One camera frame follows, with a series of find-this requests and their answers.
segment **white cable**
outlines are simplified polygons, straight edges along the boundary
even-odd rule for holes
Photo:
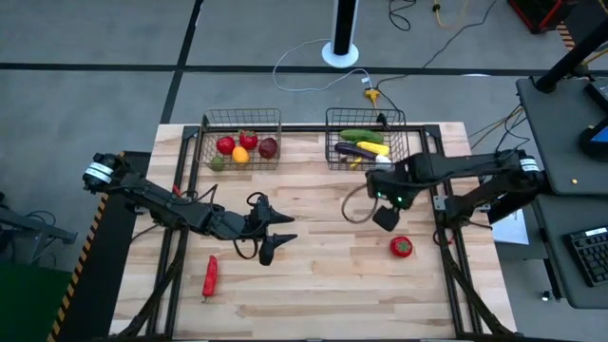
[[[285,57],[287,57],[288,54],[290,54],[291,52],[293,52],[293,51],[295,51],[295,50],[297,50],[299,48],[302,48],[303,46],[308,45],[308,44],[319,43],[319,42],[329,42],[329,41],[331,41],[331,39],[315,39],[315,40],[310,41],[310,42],[304,42],[304,43],[298,45],[297,47],[289,49],[289,50],[287,50],[287,52],[283,53],[283,55],[281,56],[281,58],[279,58],[278,61],[276,62],[275,68],[273,68],[273,81],[275,82],[275,86],[277,88],[279,88],[281,90],[285,90],[285,91],[322,91],[322,90],[325,90],[325,89],[329,88],[330,86],[333,86],[334,84],[336,84],[336,83],[344,80],[345,78],[347,78],[349,75],[351,75],[355,71],[361,71],[361,72],[365,73],[368,76],[368,84],[370,85],[370,88],[373,88],[373,85],[371,83],[371,77],[370,77],[369,73],[365,69],[360,68],[360,67],[356,68],[356,69],[353,69],[353,70],[349,71],[347,74],[342,75],[339,78],[337,78],[337,79],[329,82],[327,85],[323,86],[322,88],[289,89],[289,88],[286,88],[286,87],[281,86],[281,85],[278,84],[278,82],[276,81],[276,69],[281,64],[281,61],[283,61],[283,59],[285,59]]]

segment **black desk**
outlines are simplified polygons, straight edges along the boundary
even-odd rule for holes
[[[543,94],[526,79],[517,89],[551,188],[560,194],[533,203],[560,290],[575,308],[608,309],[608,286],[588,287],[563,241],[565,234],[608,225],[608,197],[581,196],[608,194],[608,163],[589,160],[577,145],[582,129],[606,117],[583,91],[588,83],[563,80]]]

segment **keyboard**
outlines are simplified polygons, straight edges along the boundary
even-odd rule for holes
[[[608,227],[568,234],[565,239],[587,285],[608,284]]]

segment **cucumber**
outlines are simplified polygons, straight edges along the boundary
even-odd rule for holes
[[[368,129],[345,129],[340,132],[340,138],[349,142],[384,142],[384,136],[381,133],[372,132]]]
[[[335,152],[340,153],[340,154],[346,154],[346,155],[351,155],[351,156],[355,156],[355,157],[362,157],[362,158],[365,158],[365,159],[371,160],[371,161],[376,160],[376,155],[374,153],[371,153],[370,151],[366,151],[363,148],[354,146],[348,142],[339,142],[333,147],[333,149],[335,150]]]

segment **yellow black hazard tape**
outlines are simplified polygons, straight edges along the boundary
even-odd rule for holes
[[[572,39],[572,35],[570,35],[570,31],[566,27],[566,25],[561,22],[558,27],[558,33],[561,36],[563,43],[566,45],[566,48],[569,50],[573,49],[575,46],[574,40]]]
[[[95,234],[97,233],[97,228],[102,220],[102,215],[104,214],[105,205],[107,204],[107,194],[101,195],[102,200],[97,206],[97,213],[95,213],[95,217],[93,218],[93,222],[88,230],[88,234],[86,235],[85,244],[83,245],[83,250],[80,252],[80,256],[78,256],[78,261],[76,262],[76,267],[74,268],[74,272],[72,272],[72,278],[67,284],[66,293],[64,294],[64,298],[61,300],[61,305],[59,306],[59,310],[57,310],[57,316],[55,317],[55,321],[53,322],[52,329],[47,337],[47,342],[55,342],[58,339],[59,331],[61,330],[62,324],[66,319],[67,309],[69,309],[69,301],[74,296],[74,290],[78,285],[78,280],[80,275],[83,273],[83,267],[85,266],[86,258],[88,257],[91,245],[93,244],[93,240],[95,239]]]

